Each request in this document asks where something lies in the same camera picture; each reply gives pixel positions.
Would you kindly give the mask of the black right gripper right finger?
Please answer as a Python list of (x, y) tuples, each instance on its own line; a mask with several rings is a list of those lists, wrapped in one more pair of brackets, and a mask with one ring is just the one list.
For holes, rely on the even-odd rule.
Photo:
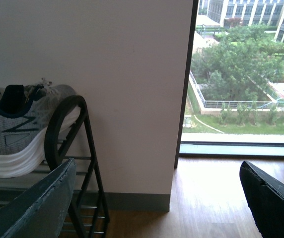
[(249, 161), (239, 177), (248, 207), (264, 238), (284, 238), (284, 184)]

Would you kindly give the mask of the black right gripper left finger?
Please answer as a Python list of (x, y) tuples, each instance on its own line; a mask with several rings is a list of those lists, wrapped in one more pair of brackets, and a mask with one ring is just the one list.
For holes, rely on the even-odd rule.
[(68, 159), (0, 208), (0, 238), (57, 238), (75, 183), (76, 163)]

